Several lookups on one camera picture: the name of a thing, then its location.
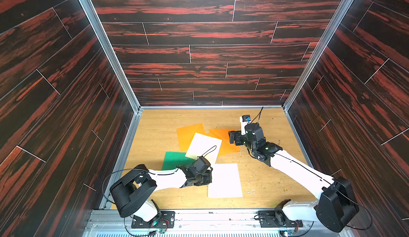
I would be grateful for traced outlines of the pale yellow paper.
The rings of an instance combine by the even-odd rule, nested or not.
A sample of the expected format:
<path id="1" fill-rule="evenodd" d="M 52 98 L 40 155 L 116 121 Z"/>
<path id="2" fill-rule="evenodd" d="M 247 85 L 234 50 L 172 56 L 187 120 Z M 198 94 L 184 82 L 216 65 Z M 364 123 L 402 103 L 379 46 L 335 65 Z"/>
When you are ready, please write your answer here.
<path id="1" fill-rule="evenodd" d="M 191 159 L 197 159 L 198 157 L 203 156 L 210 162 L 211 165 L 214 165 L 216 163 L 221 144 L 221 139 L 196 133 L 185 156 Z"/>
<path id="2" fill-rule="evenodd" d="M 213 166 L 212 182 L 208 186 L 208 197 L 242 198 L 242 188 L 237 164 L 216 164 Z"/>

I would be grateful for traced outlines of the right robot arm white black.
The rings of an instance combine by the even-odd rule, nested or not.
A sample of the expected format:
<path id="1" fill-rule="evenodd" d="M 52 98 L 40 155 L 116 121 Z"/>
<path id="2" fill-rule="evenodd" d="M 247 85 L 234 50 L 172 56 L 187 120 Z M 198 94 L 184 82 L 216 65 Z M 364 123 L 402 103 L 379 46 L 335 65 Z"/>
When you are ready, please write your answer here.
<path id="1" fill-rule="evenodd" d="M 320 222 L 332 232 L 341 232 L 358 214 L 359 205 L 350 181 L 333 178 L 299 161 L 279 145 L 266 141 L 257 123 L 243 123 L 240 131 L 229 131 L 230 143 L 244 145 L 249 155 L 272 167 L 306 188 L 314 201 L 296 202 L 287 199 L 274 209 L 279 226 L 292 222 Z"/>

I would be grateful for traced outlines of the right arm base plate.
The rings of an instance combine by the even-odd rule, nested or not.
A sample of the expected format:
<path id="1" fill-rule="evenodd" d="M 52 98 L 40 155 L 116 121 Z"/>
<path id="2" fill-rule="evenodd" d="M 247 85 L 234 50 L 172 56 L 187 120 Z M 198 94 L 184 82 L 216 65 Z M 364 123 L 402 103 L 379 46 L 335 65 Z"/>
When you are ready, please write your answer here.
<path id="1" fill-rule="evenodd" d="M 285 227 L 299 228 L 303 227 L 302 221 L 289 220 L 282 211 L 259 210 L 254 216 L 254 220 L 259 221 L 261 227 Z"/>

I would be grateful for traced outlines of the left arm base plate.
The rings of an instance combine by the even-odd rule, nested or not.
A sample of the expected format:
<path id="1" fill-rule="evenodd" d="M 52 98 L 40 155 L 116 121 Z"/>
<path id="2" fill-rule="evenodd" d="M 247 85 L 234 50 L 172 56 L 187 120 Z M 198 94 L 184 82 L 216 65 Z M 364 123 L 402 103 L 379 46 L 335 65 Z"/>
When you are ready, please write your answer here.
<path id="1" fill-rule="evenodd" d="M 162 210 L 157 216 L 149 221 L 133 215 L 132 229 L 167 229 L 173 228 L 175 224 L 175 211 L 172 210 Z"/>

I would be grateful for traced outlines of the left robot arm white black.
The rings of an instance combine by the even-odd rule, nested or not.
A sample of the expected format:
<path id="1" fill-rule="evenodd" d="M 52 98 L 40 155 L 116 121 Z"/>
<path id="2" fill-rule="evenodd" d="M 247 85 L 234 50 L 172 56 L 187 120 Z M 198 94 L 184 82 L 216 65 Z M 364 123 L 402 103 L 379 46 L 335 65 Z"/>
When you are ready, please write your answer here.
<path id="1" fill-rule="evenodd" d="M 155 191 L 209 185 L 212 171 L 210 162 L 203 156 L 188 166 L 165 171 L 147 169 L 140 164 L 112 184 L 110 194 L 121 218 L 132 217 L 146 227 L 154 228 L 160 221 L 167 220 L 150 199 Z"/>

